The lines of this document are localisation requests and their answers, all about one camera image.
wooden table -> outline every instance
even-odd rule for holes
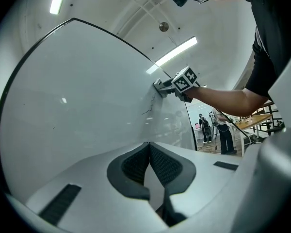
[[[266,121],[267,119],[271,118],[272,114],[263,114],[263,115],[253,115],[250,118],[247,118],[245,121],[242,122],[236,122],[235,124],[237,125],[238,128],[241,130],[246,130],[251,127],[256,126],[257,129],[257,137],[259,137],[259,129],[258,129],[258,124]],[[242,156],[244,156],[244,135],[240,132],[241,134],[241,142],[242,142]]]

wooden floor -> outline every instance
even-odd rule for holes
[[[199,140],[199,142],[197,143],[197,149],[198,151],[201,151],[201,152],[221,154],[221,141],[220,141],[219,135],[217,136],[216,144],[215,144],[215,139],[213,139],[211,143],[205,143],[205,145],[203,143],[203,140]],[[241,138],[238,133],[235,134],[234,145],[236,145],[236,147],[234,148],[234,150],[237,151],[236,156],[241,157],[242,156],[242,143],[241,143]]]

